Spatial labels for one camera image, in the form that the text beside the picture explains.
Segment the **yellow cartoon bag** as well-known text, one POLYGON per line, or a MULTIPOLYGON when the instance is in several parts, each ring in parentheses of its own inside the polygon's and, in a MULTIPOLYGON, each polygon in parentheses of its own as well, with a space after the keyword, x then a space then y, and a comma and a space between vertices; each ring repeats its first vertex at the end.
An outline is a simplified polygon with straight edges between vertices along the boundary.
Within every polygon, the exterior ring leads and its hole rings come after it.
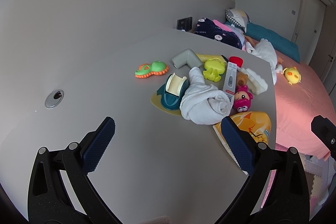
MULTIPOLYGON (((260 111, 247 111, 232 115, 230 118, 235 122, 240 130, 248 132, 256 143, 262 141, 268 144, 272 124, 267 113, 260 111)), ((232 157, 236 164, 238 164, 233 152, 222 134, 221 123, 213 125, 213 129, 230 157, 232 157)))

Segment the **pink doll toy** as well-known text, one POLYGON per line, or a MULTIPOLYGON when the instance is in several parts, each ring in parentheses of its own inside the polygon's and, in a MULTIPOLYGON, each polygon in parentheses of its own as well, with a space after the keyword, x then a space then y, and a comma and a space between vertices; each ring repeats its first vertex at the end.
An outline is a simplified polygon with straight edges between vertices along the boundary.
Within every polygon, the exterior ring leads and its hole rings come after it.
POLYGON ((234 95, 233 108, 237 113, 247 112, 251 106, 253 94, 249 92, 247 85, 239 86, 234 95))

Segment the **brown bear toy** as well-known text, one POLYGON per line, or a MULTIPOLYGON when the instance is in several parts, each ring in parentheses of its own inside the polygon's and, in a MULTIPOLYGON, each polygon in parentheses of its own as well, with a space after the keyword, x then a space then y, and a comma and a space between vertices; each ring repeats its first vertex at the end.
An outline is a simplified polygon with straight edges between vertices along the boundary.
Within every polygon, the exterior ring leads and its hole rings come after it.
POLYGON ((248 81, 248 75, 238 72, 236 75, 236 87, 246 85, 248 81))

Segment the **white thermometer box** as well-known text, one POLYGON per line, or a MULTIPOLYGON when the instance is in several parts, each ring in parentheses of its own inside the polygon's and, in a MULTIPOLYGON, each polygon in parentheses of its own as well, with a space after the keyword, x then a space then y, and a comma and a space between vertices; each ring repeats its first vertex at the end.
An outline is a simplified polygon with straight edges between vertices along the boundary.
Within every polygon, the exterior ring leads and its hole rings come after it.
POLYGON ((234 95, 236 91, 237 65, 232 62, 227 63, 223 91, 227 95, 231 105, 234 104, 234 95))

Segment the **red heart toy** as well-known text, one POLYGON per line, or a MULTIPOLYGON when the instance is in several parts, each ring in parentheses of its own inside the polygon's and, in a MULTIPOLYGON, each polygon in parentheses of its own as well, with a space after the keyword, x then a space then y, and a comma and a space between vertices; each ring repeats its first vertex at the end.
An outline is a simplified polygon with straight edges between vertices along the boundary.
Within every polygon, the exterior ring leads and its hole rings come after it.
POLYGON ((237 57, 237 56, 231 56, 230 58, 229 58, 229 62, 231 62, 231 63, 234 63, 234 64, 236 64, 237 65, 237 67, 242 67, 242 64, 243 64, 243 59, 242 58, 240 58, 240 57, 237 57))

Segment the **white towel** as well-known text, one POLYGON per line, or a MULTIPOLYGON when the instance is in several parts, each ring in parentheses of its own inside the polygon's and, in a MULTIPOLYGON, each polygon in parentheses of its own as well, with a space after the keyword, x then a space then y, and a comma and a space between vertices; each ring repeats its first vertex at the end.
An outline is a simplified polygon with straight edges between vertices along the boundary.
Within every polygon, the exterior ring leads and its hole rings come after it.
POLYGON ((189 80, 179 107, 185 120, 213 125, 230 115, 232 104, 228 96, 213 84, 207 85, 199 68, 189 71, 189 80))

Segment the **grey L-shaped corner guard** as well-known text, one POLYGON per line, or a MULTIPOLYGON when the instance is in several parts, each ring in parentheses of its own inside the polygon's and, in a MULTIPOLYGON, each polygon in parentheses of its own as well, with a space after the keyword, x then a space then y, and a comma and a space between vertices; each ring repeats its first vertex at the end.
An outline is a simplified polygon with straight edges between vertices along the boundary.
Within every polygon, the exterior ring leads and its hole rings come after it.
POLYGON ((194 67, 199 68, 203 64, 200 58, 191 49, 185 49, 179 52, 171 59, 171 61, 177 69, 180 69, 185 65, 187 65, 190 69, 194 67))

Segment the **green orange crocodile toy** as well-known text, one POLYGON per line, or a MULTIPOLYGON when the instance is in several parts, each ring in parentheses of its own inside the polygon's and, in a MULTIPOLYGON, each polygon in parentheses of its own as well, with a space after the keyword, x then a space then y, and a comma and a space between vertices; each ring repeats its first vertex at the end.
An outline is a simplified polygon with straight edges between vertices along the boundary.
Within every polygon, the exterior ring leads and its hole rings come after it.
POLYGON ((135 71, 134 76, 138 79, 146 79, 150 76, 162 76, 169 71, 169 67, 162 61, 154 61, 151 64, 142 64, 135 71))

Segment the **pink bed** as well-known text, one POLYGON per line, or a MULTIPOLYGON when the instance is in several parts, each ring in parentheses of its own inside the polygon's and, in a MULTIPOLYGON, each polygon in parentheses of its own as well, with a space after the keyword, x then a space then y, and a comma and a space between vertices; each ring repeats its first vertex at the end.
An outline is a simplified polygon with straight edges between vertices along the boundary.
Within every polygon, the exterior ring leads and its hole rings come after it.
POLYGON ((311 131, 314 117, 321 115, 335 123, 335 110, 323 83, 315 71, 304 63, 276 51, 276 64, 296 68, 301 82, 289 84, 281 73, 276 74, 274 85, 276 99, 276 143, 296 147, 299 152, 327 160, 330 150, 311 131))

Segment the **colourful foam floor mats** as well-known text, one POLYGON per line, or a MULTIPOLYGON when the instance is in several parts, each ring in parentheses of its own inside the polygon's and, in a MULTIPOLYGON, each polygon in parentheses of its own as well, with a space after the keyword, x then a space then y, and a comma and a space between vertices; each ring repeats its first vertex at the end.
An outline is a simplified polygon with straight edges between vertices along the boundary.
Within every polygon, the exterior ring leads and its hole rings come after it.
POLYGON ((329 187, 335 174, 335 160, 330 156, 326 161, 316 156, 299 154, 305 170, 309 191, 310 218, 312 218, 326 202, 329 187))

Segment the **yellow chick plush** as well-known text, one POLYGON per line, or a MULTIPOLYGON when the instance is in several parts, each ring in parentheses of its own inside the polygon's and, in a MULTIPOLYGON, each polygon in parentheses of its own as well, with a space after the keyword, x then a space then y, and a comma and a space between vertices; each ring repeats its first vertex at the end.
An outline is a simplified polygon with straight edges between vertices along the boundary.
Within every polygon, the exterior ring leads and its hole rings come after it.
POLYGON ((296 67, 284 68, 282 74, 290 85, 298 84, 301 82, 301 75, 296 67))

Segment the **teal long pillow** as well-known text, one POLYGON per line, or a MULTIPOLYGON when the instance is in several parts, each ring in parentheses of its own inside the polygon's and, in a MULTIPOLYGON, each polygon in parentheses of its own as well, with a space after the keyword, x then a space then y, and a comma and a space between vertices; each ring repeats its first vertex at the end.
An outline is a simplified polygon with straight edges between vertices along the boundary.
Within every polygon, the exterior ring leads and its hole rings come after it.
POLYGON ((245 34, 257 41, 267 39, 275 50, 278 50, 284 55, 290 57, 295 62, 300 63, 298 46, 278 33, 263 26, 248 23, 247 32, 245 34))

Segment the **white goose plush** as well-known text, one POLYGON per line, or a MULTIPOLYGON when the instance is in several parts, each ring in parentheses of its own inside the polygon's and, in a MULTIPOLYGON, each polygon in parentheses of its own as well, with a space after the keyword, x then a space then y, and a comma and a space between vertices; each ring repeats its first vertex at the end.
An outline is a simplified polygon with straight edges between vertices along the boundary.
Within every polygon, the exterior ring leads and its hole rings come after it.
POLYGON ((283 67, 271 42, 267 39, 261 39, 257 43, 246 41, 245 49, 248 53, 269 63, 273 84, 275 85, 277 82, 277 75, 282 72, 283 67))

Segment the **white door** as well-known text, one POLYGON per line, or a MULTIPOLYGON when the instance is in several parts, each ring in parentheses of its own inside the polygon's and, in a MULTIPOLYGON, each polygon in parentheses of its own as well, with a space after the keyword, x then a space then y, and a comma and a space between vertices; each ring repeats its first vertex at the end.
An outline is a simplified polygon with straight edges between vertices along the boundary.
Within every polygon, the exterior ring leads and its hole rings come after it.
POLYGON ((295 44, 305 28, 322 21, 326 9, 325 0, 300 0, 297 21, 291 41, 295 44))

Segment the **yellow green frog toy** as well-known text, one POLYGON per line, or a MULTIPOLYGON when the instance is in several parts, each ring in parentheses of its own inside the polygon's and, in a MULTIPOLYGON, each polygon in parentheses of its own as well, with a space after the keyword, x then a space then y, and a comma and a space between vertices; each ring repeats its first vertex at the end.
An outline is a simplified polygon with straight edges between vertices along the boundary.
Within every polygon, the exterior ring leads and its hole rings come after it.
POLYGON ((221 59, 213 58, 204 63, 204 68, 204 71, 202 71, 204 79, 217 83, 221 80, 221 75, 224 74, 226 65, 221 59))

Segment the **pink garment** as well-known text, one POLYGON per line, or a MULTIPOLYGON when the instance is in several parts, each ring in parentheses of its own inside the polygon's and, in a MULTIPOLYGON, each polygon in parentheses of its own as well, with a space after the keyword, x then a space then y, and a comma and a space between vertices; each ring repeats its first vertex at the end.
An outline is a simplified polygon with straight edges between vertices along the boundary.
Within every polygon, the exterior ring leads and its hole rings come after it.
POLYGON ((228 26, 228 25, 225 25, 225 24, 222 24, 221 22, 219 22, 218 20, 213 20, 213 23, 217 26, 217 27, 219 27, 219 28, 221 28, 222 30, 225 30, 225 31, 228 31, 228 32, 231 32, 232 31, 232 29, 230 28, 230 26, 228 26))

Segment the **checkered patchwork pillow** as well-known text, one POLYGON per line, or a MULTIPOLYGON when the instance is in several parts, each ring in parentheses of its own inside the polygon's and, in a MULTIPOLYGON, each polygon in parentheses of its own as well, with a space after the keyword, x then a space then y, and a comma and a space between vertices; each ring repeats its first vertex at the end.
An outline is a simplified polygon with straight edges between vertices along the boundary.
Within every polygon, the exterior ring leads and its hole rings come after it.
POLYGON ((244 32, 247 32, 247 25, 250 22, 249 16, 245 11, 238 9, 226 10, 226 20, 234 26, 241 28, 244 32))

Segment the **navy cartoon pajama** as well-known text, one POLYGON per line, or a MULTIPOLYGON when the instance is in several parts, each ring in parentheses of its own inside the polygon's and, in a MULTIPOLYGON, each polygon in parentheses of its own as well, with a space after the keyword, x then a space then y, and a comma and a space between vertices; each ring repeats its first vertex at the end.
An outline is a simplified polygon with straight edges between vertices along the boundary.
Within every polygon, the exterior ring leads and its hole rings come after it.
POLYGON ((212 20, 201 18, 198 20, 194 34, 216 40, 217 42, 242 49, 243 40, 240 39, 230 28, 221 28, 212 20))

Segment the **black wall socket panel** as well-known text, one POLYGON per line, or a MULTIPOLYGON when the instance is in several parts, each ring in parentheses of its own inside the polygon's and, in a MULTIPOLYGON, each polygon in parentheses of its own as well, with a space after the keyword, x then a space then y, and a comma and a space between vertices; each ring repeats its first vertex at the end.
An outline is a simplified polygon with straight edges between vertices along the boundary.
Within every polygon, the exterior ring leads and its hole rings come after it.
POLYGON ((176 29, 180 31, 188 32, 193 28, 193 17, 178 19, 176 29))

